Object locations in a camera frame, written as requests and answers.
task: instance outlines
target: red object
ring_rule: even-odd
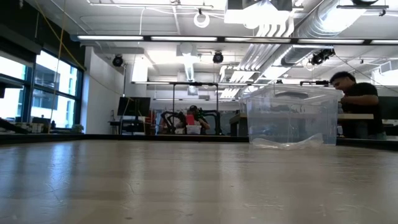
[[[187,125],[195,125],[195,118],[192,114],[187,115]]]

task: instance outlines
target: man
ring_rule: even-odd
[[[330,83],[342,90],[345,96],[341,99],[343,111],[355,114],[373,114],[374,119],[362,121],[345,121],[343,133],[347,138],[378,139],[387,138],[381,120],[381,110],[377,89],[370,83],[356,83],[356,79],[348,72],[338,72]]]
[[[210,125],[207,123],[206,119],[200,114],[198,107],[195,105],[190,106],[187,114],[192,114],[195,118],[195,121],[198,121],[200,123],[200,134],[206,134],[206,130],[210,129]]]

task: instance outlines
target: computer monitor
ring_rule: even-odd
[[[120,97],[118,116],[149,116],[150,97]]]
[[[398,119],[398,97],[380,96],[381,119]]]

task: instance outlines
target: plastic bin lid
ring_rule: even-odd
[[[341,90],[334,90],[322,87],[312,87],[312,86],[297,86],[297,85],[286,85],[286,84],[274,84],[268,85],[264,88],[258,89],[250,94],[247,94],[241,98],[241,100],[254,97],[268,91],[292,91],[297,93],[314,93],[322,95],[335,95],[336,97],[343,97],[343,92]]]

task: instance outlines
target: black t-shirt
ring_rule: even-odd
[[[363,95],[375,95],[378,96],[377,89],[370,83],[357,83],[353,85],[348,91],[345,92],[346,96],[363,96]],[[367,120],[368,122],[368,134],[378,134],[384,131],[383,123],[381,120],[381,109],[380,105],[374,106],[360,106],[353,104],[343,104],[343,111],[345,113],[356,113],[356,114],[373,114],[373,120]]]

